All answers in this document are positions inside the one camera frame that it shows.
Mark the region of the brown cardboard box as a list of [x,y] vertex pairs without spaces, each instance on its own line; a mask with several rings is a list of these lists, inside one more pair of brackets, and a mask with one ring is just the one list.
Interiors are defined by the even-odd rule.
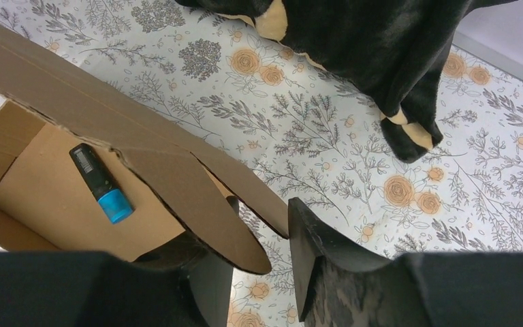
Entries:
[[[271,271],[226,198],[287,237],[287,207],[248,167],[0,25],[0,246],[134,261],[183,232],[234,267]],[[133,206],[111,223],[69,152],[90,145]]]

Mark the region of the black blue marker pen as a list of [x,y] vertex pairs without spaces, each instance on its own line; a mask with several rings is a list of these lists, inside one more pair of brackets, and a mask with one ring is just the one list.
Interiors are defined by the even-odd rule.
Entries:
[[69,156],[96,203],[112,224],[133,214],[134,208],[130,201],[92,146],[80,143],[69,150]]

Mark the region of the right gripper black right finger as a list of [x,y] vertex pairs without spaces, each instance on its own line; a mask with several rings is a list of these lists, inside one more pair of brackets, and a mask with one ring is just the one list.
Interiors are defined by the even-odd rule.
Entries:
[[358,245],[299,198],[288,203],[298,319],[305,326],[523,326],[523,253]]

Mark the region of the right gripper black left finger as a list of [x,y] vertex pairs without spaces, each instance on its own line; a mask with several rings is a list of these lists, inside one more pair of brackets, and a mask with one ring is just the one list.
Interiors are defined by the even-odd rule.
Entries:
[[133,262],[0,254],[0,326],[224,326],[232,267],[182,233]]

